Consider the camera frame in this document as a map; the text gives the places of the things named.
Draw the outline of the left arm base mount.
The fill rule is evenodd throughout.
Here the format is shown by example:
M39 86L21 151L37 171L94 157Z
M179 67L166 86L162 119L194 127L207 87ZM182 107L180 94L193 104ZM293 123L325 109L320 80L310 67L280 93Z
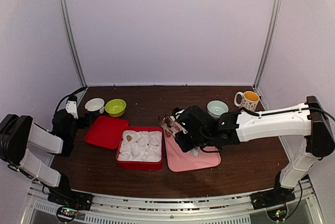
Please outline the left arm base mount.
M63 196L55 192L50 192L48 195L48 201L76 210L90 210L92 200L92 194L77 191L73 191L70 196Z

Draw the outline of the red tin lid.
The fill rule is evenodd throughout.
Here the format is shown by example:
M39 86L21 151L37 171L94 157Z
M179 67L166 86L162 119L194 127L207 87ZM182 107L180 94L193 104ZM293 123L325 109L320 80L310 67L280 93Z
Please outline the red tin lid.
M99 116L86 133L84 141L101 148L116 150L127 127L129 127L127 120Z

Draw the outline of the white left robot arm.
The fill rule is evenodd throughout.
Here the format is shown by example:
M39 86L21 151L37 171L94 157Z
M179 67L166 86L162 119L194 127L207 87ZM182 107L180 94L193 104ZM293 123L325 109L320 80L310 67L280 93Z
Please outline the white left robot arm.
M79 116L76 95L61 100L66 102L65 108L56 108L51 131L38 125L31 116L7 114L1 121L1 160L10 169L56 188L55 197L62 204L70 205L75 201L75 193L67 176L45 164L29 149L34 146L50 155L70 156L76 134L89 125L89 118Z

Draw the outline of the brown chocolate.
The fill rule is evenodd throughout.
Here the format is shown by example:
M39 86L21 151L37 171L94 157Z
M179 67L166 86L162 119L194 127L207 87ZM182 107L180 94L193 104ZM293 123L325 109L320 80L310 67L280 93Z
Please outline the brown chocolate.
M126 139L128 142L130 142L132 140L132 137L130 135L126 135Z

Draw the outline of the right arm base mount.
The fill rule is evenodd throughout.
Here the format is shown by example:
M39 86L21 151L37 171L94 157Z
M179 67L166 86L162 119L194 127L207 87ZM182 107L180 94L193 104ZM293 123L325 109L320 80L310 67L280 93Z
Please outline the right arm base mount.
M254 210L269 208L277 205L285 204L289 201L295 200L295 194L289 193L274 193L272 190L257 192L250 195L251 203Z

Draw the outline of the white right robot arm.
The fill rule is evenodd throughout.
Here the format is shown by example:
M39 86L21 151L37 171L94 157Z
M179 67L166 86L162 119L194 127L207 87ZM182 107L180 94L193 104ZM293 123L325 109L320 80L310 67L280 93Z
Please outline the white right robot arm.
M278 136L302 136L304 141L289 164L282 169L268 198L279 204L295 188L313 164L334 152L334 137L329 120L315 96L296 106L253 112L246 107L213 119L200 107L175 108L166 116L166 130L183 152Z

